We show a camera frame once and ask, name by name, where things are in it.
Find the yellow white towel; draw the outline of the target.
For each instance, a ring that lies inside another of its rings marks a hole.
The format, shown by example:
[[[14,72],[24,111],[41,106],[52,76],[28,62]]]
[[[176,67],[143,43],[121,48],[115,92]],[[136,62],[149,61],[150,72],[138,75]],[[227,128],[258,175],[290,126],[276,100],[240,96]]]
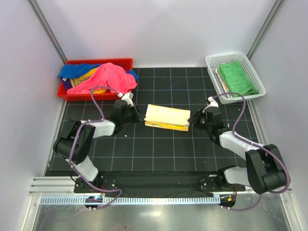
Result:
[[[177,131],[188,131],[190,110],[163,107],[149,104],[147,106],[145,126]]]

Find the green towel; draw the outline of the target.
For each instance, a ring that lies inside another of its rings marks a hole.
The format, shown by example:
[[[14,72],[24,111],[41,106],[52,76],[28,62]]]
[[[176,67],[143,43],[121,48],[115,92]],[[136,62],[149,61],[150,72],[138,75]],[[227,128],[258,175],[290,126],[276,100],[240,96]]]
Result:
[[[236,92],[242,96],[259,94],[259,91],[238,61],[220,64],[218,66],[218,73],[227,85],[229,92]]]

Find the printed rabbit towel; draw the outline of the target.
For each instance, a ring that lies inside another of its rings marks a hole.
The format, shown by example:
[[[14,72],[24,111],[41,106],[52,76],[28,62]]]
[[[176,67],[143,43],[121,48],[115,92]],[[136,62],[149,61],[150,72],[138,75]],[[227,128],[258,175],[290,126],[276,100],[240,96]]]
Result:
[[[218,71],[217,68],[215,69],[215,73],[217,74],[217,76],[218,76],[218,78],[219,78],[219,80],[220,80],[220,82],[221,82],[221,84],[222,84],[222,87],[223,87],[224,91],[225,91],[225,92],[229,92],[229,88],[228,88],[228,86],[225,84],[225,82],[223,81],[223,79],[222,79],[222,77],[220,76],[219,71]]]

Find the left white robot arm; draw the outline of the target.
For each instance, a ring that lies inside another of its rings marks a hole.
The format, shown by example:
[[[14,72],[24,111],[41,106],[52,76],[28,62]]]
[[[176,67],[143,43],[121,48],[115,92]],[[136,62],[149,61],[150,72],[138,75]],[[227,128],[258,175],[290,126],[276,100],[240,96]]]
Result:
[[[92,140],[118,134],[125,123],[140,122],[140,113],[131,100],[117,100],[107,118],[67,122],[53,144],[53,151],[78,174],[76,186],[92,193],[103,189],[101,174],[89,157]]]

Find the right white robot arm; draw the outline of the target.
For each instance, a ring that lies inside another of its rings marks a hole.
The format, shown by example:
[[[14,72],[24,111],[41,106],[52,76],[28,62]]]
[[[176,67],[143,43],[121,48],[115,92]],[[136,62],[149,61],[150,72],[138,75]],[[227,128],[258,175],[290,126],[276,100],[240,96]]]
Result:
[[[262,145],[244,138],[225,126],[220,109],[208,106],[198,109],[188,119],[196,129],[205,130],[217,146],[232,151],[246,162],[246,167],[228,167],[217,178],[217,186],[229,190],[234,184],[251,187],[257,194],[282,193],[290,184],[290,175],[280,151],[273,144]]]

